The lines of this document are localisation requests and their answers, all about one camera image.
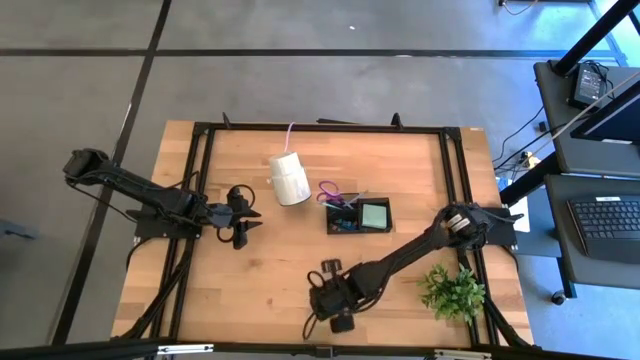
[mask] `black tray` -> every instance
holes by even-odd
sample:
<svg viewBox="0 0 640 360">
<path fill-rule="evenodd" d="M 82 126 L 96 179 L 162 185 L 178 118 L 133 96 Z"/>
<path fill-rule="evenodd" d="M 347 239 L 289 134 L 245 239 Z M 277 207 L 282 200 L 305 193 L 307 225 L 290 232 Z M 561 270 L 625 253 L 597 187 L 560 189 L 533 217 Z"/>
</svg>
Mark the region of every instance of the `black tray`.
<svg viewBox="0 0 640 360">
<path fill-rule="evenodd" d="M 349 200 L 358 194 L 342 194 Z M 370 228 L 361 226 L 362 224 L 362 207 L 365 204 L 384 206 L 387 209 L 387 227 L 384 229 Z M 349 235 L 349 234 L 367 234 L 367 233 L 388 233 L 393 228 L 393 220 L 391 218 L 391 203 L 389 198 L 363 198 L 356 200 L 353 209 L 338 210 L 327 207 L 327 234 L 329 235 Z M 347 229 L 336 223 L 337 220 L 349 221 L 357 223 L 354 229 Z"/>
</svg>

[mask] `white cup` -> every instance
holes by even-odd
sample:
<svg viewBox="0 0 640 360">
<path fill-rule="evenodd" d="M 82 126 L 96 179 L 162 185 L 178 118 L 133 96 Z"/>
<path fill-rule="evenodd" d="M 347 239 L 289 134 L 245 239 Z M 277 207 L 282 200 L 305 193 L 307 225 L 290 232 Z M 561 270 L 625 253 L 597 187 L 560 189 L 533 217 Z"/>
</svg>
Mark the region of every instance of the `white cup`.
<svg viewBox="0 0 640 360">
<path fill-rule="evenodd" d="M 295 205 L 311 197 L 311 189 L 298 153 L 286 152 L 269 158 L 271 183 L 282 206 Z"/>
</svg>

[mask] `black clamp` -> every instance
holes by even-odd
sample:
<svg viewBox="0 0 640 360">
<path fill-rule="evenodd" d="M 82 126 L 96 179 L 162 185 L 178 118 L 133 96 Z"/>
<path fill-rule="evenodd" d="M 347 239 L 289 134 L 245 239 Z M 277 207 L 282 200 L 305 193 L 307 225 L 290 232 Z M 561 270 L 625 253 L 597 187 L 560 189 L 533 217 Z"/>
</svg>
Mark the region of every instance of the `black clamp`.
<svg viewBox="0 0 640 360">
<path fill-rule="evenodd" d="M 393 114 L 393 118 L 391 118 L 391 126 L 395 126 L 396 130 L 400 130 L 400 131 L 404 130 L 404 125 L 400 120 L 400 114 L 398 113 Z"/>
<path fill-rule="evenodd" d="M 224 121 L 224 126 L 227 127 L 227 129 L 231 129 L 231 120 L 229 120 L 229 117 L 227 117 L 226 113 L 222 113 L 222 121 Z"/>
<path fill-rule="evenodd" d="M 322 272 L 324 274 L 333 275 L 342 270 L 342 262 L 340 261 L 340 259 L 329 259 L 321 262 L 320 267 L 322 268 Z"/>
</svg>

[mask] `pink cable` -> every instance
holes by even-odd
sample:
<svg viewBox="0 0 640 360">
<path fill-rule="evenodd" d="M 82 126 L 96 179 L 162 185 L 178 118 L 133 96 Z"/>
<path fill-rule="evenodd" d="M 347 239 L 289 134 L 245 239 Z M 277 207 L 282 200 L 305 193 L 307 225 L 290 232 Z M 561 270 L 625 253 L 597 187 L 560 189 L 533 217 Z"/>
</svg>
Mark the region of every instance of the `pink cable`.
<svg viewBox="0 0 640 360">
<path fill-rule="evenodd" d="M 287 139 L 284 143 L 284 152 L 287 152 L 287 149 L 289 148 L 289 134 L 291 134 L 291 128 L 293 127 L 293 124 L 295 124 L 295 122 L 289 124 L 289 129 L 287 129 Z"/>
</svg>

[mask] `wheel caster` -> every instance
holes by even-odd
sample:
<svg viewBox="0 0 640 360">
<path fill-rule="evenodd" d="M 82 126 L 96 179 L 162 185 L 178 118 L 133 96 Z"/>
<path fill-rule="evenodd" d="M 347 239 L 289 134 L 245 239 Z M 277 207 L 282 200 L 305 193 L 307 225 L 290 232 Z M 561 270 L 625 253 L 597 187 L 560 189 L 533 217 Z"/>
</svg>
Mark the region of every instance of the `wheel caster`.
<svg viewBox="0 0 640 360">
<path fill-rule="evenodd" d="M 556 291 L 551 295 L 551 302 L 556 305 L 564 304 L 564 301 L 567 300 L 567 296 L 564 294 L 563 290 Z"/>
</svg>

